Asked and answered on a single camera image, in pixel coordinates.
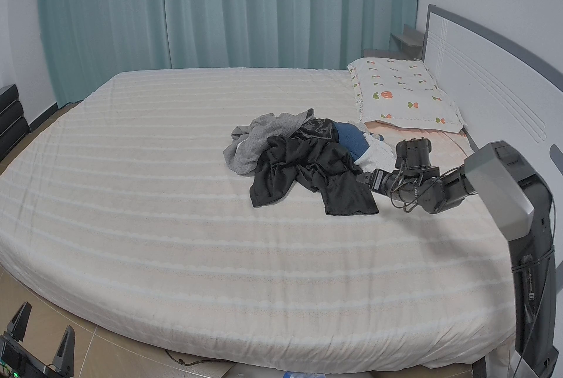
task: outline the white headboard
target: white headboard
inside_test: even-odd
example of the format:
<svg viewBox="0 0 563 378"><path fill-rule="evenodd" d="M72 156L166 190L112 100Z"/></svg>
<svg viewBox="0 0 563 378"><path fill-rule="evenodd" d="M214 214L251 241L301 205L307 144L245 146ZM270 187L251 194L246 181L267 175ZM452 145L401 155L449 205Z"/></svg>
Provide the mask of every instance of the white headboard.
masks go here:
<svg viewBox="0 0 563 378"><path fill-rule="evenodd" d="M458 104L472 141L480 148L505 140L520 151L550 186L563 220L563 74L506 37L436 6L428 7L422 60ZM561 233L555 249L558 264Z"/></svg>

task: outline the white pillow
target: white pillow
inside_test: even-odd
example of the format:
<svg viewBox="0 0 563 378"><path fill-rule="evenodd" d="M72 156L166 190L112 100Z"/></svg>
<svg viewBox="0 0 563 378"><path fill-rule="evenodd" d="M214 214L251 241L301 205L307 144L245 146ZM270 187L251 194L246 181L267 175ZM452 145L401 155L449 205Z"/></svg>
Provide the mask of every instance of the white pillow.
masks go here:
<svg viewBox="0 0 563 378"><path fill-rule="evenodd" d="M359 58L348 65L361 122L459 132L464 121L420 60Z"/></svg>

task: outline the striped bed sheet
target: striped bed sheet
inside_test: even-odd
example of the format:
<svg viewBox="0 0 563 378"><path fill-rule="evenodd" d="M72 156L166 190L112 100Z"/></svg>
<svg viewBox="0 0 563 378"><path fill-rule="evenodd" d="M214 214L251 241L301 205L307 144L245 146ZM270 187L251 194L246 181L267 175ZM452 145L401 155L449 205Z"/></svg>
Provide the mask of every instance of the striped bed sheet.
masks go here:
<svg viewBox="0 0 563 378"><path fill-rule="evenodd" d="M0 262L121 335L280 370L471 363L507 340L508 248L478 196L432 216L375 195L378 215L343 217L295 185L252 208L253 177L223 160L231 130L309 107L357 120L349 73L115 76L0 176ZM470 152L461 135L424 134L444 170Z"/></svg>

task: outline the fitted sheet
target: fitted sheet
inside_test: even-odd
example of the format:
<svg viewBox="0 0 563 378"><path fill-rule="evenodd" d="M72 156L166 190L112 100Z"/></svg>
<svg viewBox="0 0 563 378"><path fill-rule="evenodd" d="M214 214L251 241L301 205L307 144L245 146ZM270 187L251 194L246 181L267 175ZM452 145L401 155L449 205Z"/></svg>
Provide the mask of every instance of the fitted sheet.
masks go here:
<svg viewBox="0 0 563 378"><path fill-rule="evenodd" d="M231 130L309 107L357 119L349 73L121 73L0 176L0 261L124 336L281 370L439 367L508 339L508 248L478 196L432 216L375 195L378 215L327 216L295 185L252 208L253 177L223 160ZM434 164L469 152L461 135L425 136Z"/></svg>

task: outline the black garment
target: black garment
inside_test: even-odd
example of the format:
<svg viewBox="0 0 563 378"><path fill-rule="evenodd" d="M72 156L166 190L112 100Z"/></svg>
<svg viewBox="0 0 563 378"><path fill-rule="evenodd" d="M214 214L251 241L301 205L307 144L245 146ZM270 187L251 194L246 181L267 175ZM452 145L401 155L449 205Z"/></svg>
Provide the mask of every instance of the black garment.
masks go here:
<svg viewBox="0 0 563 378"><path fill-rule="evenodd" d="M329 118L312 118L304 122L292 135L292 139L324 139L338 143L338 129Z"/></svg>
<svg viewBox="0 0 563 378"><path fill-rule="evenodd" d="M320 191L327 215L378 213L367 185L356 182L362 173L348 149L323 139L269 137L268 149L258 158L250 200L254 207L275 203L294 180Z"/></svg>

